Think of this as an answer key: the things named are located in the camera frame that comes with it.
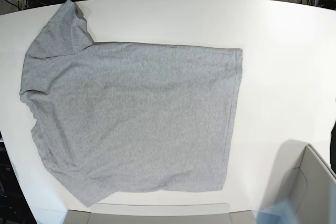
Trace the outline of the grey T-shirt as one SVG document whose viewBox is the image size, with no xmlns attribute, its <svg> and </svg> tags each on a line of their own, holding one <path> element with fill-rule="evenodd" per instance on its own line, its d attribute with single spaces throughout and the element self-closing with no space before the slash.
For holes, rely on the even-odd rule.
<svg viewBox="0 0 336 224">
<path fill-rule="evenodd" d="M 45 169 L 87 207 L 223 188 L 243 52 L 94 42 L 66 1 L 25 54 L 20 100 Z"/>
</svg>

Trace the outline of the grey chair at bottom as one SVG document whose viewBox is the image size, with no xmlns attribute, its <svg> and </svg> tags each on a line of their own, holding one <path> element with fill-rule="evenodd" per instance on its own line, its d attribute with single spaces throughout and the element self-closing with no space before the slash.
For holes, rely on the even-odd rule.
<svg viewBox="0 0 336 224">
<path fill-rule="evenodd" d="M 230 212 L 229 204 L 95 204 L 87 211 L 68 210 L 64 223 L 256 223 L 256 219 L 250 210 Z"/>
</svg>

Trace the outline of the grey chair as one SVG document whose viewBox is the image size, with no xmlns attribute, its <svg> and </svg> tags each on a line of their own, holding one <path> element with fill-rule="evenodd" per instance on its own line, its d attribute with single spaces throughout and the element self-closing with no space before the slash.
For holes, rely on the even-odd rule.
<svg viewBox="0 0 336 224">
<path fill-rule="evenodd" d="M 256 223 L 256 219 L 250 210 L 230 212 L 229 204 L 95 204 L 87 211 L 68 210 L 64 223 Z"/>
<path fill-rule="evenodd" d="M 286 172 L 275 203 L 282 200 L 290 201 L 300 223 L 335 223 L 335 173 L 313 146 Z"/>
</svg>

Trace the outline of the grey chair at right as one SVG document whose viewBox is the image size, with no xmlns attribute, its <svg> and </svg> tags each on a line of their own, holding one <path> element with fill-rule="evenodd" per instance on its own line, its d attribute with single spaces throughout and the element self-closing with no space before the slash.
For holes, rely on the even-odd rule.
<svg viewBox="0 0 336 224">
<path fill-rule="evenodd" d="M 282 200 L 290 201 L 300 223 L 335 223 L 335 173 L 313 146 L 286 172 L 275 203 Z"/>
</svg>

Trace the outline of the blue translucent object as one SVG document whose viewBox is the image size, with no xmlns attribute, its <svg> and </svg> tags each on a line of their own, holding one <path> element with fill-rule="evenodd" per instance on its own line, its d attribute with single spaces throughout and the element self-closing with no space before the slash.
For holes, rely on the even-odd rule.
<svg viewBox="0 0 336 224">
<path fill-rule="evenodd" d="M 263 209 L 255 214 L 257 224 L 292 224 L 300 223 L 288 200 L 275 203 L 272 207 Z"/>
</svg>

